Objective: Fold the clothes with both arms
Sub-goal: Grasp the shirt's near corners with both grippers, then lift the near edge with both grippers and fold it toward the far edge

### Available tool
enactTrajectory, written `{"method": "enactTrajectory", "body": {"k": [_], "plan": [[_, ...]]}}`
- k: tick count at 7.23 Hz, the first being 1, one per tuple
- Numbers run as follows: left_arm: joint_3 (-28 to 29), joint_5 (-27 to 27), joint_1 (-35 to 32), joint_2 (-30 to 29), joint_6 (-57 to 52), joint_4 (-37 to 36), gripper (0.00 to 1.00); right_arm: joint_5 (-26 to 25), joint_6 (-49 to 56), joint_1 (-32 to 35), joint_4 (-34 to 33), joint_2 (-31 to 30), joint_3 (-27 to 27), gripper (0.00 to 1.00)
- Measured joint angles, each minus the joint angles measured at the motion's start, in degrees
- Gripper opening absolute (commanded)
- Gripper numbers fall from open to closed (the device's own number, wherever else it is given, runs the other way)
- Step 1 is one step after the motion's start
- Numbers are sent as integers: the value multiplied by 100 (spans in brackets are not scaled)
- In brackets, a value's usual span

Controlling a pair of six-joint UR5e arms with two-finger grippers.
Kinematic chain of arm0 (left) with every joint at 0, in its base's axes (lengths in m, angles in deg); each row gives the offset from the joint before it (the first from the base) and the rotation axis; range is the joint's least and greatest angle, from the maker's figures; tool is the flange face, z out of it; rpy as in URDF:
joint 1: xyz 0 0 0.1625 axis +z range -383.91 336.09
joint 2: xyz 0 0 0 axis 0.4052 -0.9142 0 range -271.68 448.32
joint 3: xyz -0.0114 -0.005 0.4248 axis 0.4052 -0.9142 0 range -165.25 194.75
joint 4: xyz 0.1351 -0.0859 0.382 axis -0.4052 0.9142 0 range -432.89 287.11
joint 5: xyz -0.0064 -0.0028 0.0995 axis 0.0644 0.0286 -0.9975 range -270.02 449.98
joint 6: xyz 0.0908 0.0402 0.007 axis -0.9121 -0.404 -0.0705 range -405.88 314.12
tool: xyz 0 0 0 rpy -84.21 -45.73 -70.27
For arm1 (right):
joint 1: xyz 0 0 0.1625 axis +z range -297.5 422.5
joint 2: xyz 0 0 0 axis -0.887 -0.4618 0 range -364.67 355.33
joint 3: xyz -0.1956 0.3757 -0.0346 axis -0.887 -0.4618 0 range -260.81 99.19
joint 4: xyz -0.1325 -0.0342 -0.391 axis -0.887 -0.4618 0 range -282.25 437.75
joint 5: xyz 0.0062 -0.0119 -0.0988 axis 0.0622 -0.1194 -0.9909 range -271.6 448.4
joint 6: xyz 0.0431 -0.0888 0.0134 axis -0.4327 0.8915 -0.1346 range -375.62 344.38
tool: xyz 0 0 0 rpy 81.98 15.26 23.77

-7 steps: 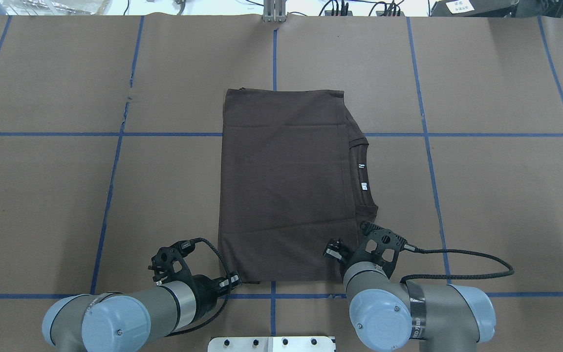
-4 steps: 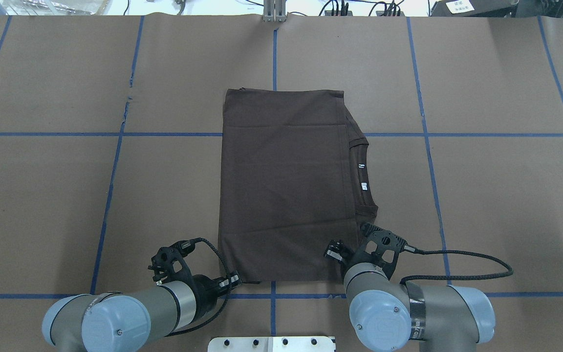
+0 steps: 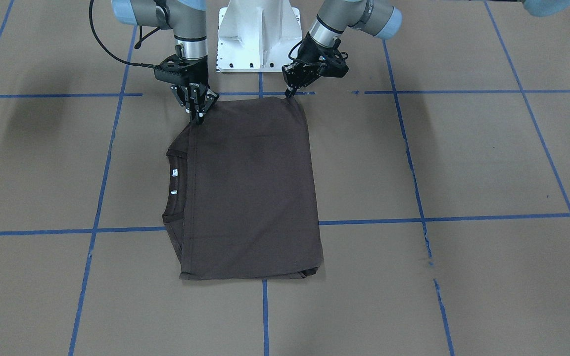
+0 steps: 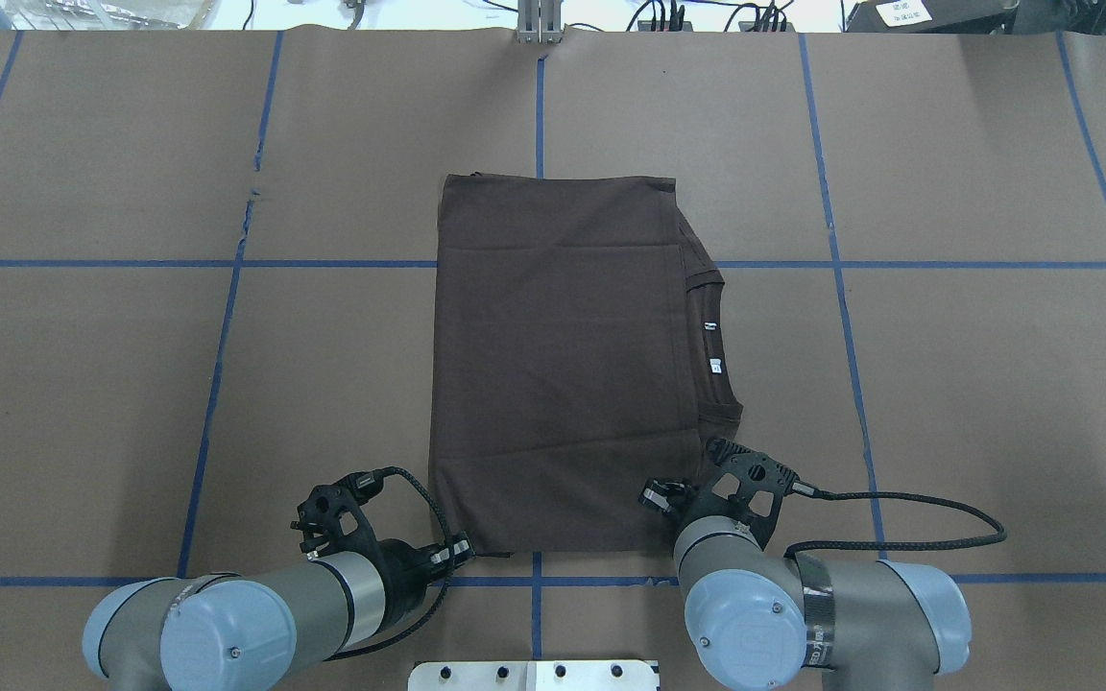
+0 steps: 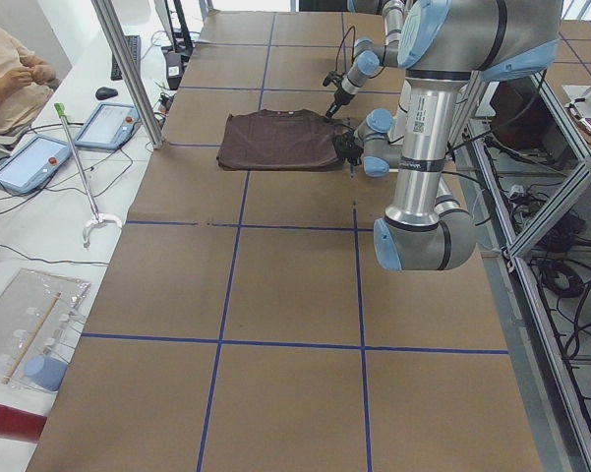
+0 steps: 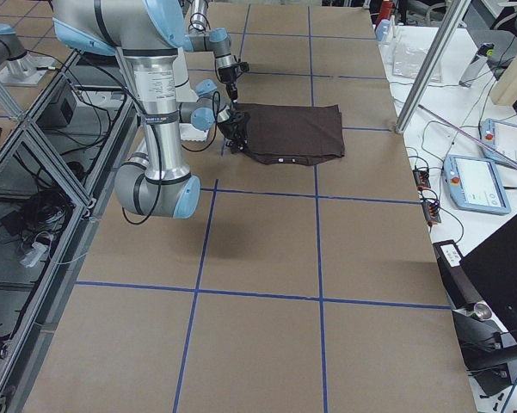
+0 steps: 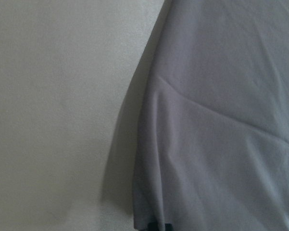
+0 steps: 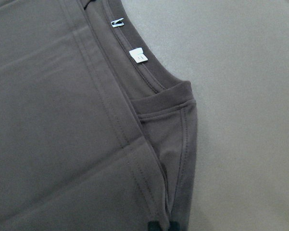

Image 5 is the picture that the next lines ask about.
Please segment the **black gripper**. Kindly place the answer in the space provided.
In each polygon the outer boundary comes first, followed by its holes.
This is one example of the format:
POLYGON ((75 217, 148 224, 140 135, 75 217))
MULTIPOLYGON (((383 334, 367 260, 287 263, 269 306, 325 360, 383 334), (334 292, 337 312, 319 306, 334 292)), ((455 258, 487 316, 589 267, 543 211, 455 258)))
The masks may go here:
POLYGON ((339 160, 347 160, 353 167, 362 165, 363 149, 355 143, 351 135, 336 135, 334 150, 339 160))
POLYGON ((355 88, 345 89, 339 87, 334 93, 334 102, 325 112, 325 118, 332 118, 342 107, 341 104, 349 104, 357 94, 355 88))

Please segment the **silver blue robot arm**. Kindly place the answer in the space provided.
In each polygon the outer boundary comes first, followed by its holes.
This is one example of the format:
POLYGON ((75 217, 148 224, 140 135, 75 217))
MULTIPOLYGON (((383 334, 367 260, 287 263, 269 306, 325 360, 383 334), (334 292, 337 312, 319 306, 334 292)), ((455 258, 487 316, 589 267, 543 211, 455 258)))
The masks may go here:
POLYGON ((376 44, 368 37, 355 38, 352 47, 352 63, 344 73, 330 71, 323 85, 334 84, 336 90, 333 102, 325 113, 331 120, 343 106, 347 106, 363 85, 377 70, 398 67, 399 41, 402 36, 405 14, 408 7, 405 1, 347 1, 347 9, 352 13, 380 15, 384 19, 384 44, 376 44))
POLYGON ((347 105, 380 67, 405 73, 404 116, 372 111, 354 134, 371 176, 398 171, 392 203, 374 224, 379 264, 393 271, 446 270, 475 247, 474 223, 443 180, 459 91, 478 73, 503 82, 546 70, 556 59, 559 1, 351 1, 384 18, 385 42, 356 42, 331 105, 347 105))

